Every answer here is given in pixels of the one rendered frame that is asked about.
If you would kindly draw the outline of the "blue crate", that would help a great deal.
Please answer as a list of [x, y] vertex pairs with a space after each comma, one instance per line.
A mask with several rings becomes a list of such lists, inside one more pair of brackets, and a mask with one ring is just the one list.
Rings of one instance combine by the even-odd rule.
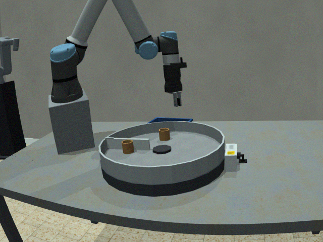
[[[156, 117], [155, 119], [151, 120], [148, 123], [155, 123], [155, 122], [168, 122], [168, 121], [186, 121], [192, 122], [192, 118], [167, 118], [167, 117]], [[147, 123], [147, 124], [148, 124]]]

